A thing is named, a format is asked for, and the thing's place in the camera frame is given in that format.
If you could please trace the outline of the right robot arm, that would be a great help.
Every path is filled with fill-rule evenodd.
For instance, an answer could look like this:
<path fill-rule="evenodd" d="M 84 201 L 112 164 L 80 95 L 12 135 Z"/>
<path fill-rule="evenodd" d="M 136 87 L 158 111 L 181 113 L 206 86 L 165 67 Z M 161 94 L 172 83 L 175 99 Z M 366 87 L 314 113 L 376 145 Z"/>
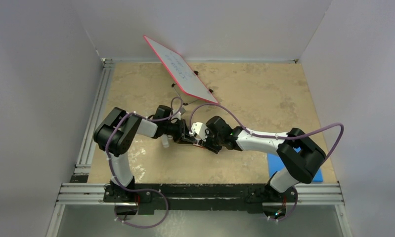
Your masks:
<path fill-rule="evenodd" d="M 311 183 L 326 158 L 325 152 L 299 128 L 282 133 L 258 132 L 242 126 L 231 128 L 224 119 L 214 116 L 206 123 L 194 123 L 191 129 L 191 135 L 199 137 L 199 145 L 216 154 L 227 148 L 278 156 L 284 168 L 273 174 L 265 188 L 266 197 L 272 201 L 298 183 Z"/>

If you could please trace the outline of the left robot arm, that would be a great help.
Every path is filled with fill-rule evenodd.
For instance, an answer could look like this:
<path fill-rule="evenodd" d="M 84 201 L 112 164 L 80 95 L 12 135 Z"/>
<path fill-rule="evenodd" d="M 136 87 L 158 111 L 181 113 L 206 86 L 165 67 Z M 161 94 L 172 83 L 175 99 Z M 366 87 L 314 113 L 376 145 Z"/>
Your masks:
<path fill-rule="evenodd" d="M 152 139 L 161 139 L 168 145 L 168 138 L 175 143 L 196 144 L 197 139 L 189 134 L 184 119 L 179 116 L 180 111 L 160 105 L 156 113 L 145 118 L 135 112 L 128 113 L 114 107 L 103 122 L 95 129 L 93 140 L 98 147 L 107 154 L 111 184 L 115 184 L 116 196 L 123 202 L 131 201 L 135 195 L 134 176 L 130 169 L 128 150 L 136 135 L 143 135 Z"/>

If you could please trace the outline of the red white staples box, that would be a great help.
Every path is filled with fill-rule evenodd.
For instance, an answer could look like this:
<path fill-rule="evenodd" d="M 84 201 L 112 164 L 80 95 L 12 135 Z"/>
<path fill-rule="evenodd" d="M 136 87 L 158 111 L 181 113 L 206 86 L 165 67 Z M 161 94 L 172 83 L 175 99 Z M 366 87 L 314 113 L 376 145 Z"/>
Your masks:
<path fill-rule="evenodd" d="M 193 146 L 205 149 L 205 147 L 202 145 L 201 141 L 194 143 Z"/>

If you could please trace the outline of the white stapler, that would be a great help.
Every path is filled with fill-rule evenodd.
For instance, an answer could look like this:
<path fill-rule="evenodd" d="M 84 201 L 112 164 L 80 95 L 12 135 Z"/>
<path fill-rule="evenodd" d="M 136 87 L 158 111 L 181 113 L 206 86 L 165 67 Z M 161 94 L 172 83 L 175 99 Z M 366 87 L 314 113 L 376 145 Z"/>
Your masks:
<path fill-rule="evenodd" d="M 166 134 L 163 134 L 160 138 L 161 138 L 163 147 L 168 148 L 170 146 L 168 136 Z"/>

